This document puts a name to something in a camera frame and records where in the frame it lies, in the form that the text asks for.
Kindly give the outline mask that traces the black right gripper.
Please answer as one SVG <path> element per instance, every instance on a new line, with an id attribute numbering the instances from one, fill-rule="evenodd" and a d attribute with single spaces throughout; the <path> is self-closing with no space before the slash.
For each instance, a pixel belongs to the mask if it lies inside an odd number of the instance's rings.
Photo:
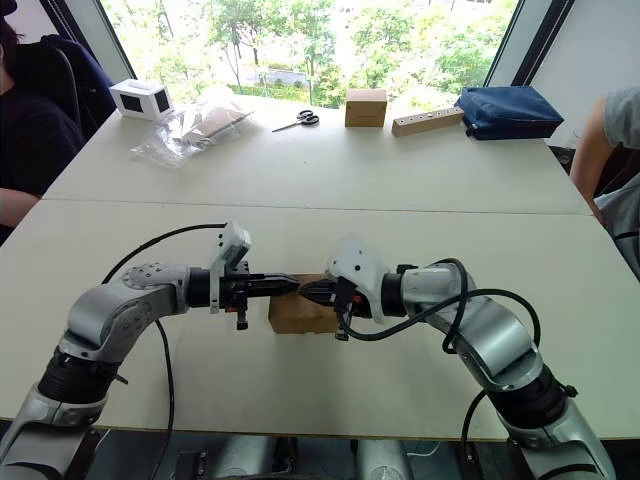
<path id="1" fill-rule="evenodd" d="M 351 320 L 353 316 L 371 319 L 371 306 L 353 282 L 339 277 L 334 288 L 333 280 L 314 280 L 302 285 L 299 293 L 315 304 L 333 306 L 338 322 L 338 330 L 335 334 L 338 340 L 347 341 L 349 337 L 365 340 L 364 333 L 357 332 L 351 327 Z"/>

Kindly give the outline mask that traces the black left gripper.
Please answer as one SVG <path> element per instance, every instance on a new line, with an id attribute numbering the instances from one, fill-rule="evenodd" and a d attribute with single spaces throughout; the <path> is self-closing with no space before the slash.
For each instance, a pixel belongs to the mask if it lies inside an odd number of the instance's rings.
<path id="1" fill-rule="evenodd" d="M 249 298 L 277 297 L 295 293 L 299 280 L 284 273 L 251 273 L 247 261 L 227 266 L 220 279 L 220 308 L 236 314 L 236 329 L 248 329 Z"/>

